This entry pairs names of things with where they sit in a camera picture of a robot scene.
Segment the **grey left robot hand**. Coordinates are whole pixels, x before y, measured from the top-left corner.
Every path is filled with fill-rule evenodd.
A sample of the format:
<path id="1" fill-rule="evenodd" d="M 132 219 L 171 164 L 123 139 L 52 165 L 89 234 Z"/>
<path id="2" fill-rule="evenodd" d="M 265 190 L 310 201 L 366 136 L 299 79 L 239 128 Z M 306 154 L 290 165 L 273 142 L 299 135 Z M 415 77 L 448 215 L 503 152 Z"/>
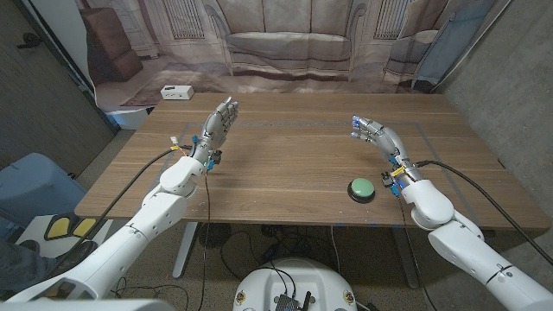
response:
<path id="1" fill-rule="evenodd" d="M 212 153 L 224 144 L 226 135 L 237 117 L 238 102 L 228 97 L 208 116 L 189 156 L 198 162 L 207 162 Z"/>

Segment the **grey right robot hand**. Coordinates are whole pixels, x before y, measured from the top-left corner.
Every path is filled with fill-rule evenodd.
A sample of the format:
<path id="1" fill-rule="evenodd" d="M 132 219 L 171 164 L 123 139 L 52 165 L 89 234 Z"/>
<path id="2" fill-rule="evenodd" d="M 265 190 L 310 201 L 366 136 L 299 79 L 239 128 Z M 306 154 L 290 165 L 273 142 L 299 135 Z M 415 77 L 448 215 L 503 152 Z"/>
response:
<path id="1" fill-rule="evenodd" d="M 401 187 L 423 180 L 418 168 L 411 162 L 402 140 L 392 128 L 358 116 L 353 116 L 352 125 L 351 136 L 379 149 L 382 158 L 391 165 L 390 175 L 401 182 Z"/>

